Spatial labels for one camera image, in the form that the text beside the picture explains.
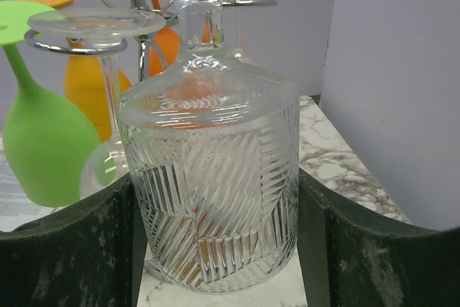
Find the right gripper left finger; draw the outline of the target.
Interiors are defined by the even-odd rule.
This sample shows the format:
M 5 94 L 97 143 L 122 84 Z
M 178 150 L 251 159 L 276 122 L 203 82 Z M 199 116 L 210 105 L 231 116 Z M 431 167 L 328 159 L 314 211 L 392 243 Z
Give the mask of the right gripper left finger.
M 125 175 L 1 233 L 2 306 L 136 306 L 147 238 Z

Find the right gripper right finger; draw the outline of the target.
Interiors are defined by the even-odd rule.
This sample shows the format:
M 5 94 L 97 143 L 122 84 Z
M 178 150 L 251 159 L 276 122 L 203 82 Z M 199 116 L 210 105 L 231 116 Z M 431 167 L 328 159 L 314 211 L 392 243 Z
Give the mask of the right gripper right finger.
M 459 230 L 396 221 L 299 175 L 298 255 L 309 306 L 458 306 Z

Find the green plastic wine glass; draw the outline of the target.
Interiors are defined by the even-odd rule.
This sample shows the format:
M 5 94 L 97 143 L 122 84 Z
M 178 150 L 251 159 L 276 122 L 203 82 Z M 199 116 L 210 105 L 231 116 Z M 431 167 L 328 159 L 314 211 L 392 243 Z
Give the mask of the green plastic wine glass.
M 49 10 L 31 1 L 1 1 L 1 47 L 18 85 L 3 146 L 27 197 L 40 206 L 62 207 L 80 200 L 83 166 L 101 140 L 75 104 L 34 80 L 17 48 L 29 30 L 28 19 Z

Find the yellow plastic wine glass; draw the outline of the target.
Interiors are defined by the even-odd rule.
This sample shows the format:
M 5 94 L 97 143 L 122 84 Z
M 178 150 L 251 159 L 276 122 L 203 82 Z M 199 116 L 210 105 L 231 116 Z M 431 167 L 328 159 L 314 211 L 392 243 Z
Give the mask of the yellow plastic wine glass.
M 20 1 L 33 1 L 60 9 L 75 0 Z M 106 96 L 104 73 L 97 57 L 71 55 L 68 58 L 64 75 L 64 94 L 91 120 L 102 142 L 111 139 L 114 143 L 121 144 L 121 139 L 115 137 L 111 129 L 111 107 Z

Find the orange plastic wine glass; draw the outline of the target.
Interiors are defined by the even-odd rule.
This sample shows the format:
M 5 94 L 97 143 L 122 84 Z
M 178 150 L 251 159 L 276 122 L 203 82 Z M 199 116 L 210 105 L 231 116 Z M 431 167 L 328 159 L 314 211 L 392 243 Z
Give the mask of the orange plastic wine glass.
M 161 6 L 159 0 L 151 0 L 152 12 L 164 14 L 167 24 L 155 33 L 155 39 L 149 44 L 149 77 L 162 73 L 170 67 L 176 60 L 180 49 L 180 37 L 171 26 L 177 24 L 177 17 L 168 15 L 168 9 L 173 5 L 170 1 L 168 4 Z

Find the clear wine glass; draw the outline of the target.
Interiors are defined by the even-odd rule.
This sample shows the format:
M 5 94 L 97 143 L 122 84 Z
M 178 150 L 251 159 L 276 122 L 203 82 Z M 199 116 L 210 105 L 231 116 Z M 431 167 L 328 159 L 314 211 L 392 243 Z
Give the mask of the clear wine glass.
M 102 143 L 91 153 L 80 177 L 86 198 L 129 171 L 116 123 L 121 89 L 130 84 L 117 67 L 117 55 L 127 38 L 149 37 L 165 26 L 153 12 L 133 9 L 61 9 L 29 19 L 29 44 L 68 55 L 65 96 L 93 122 Z

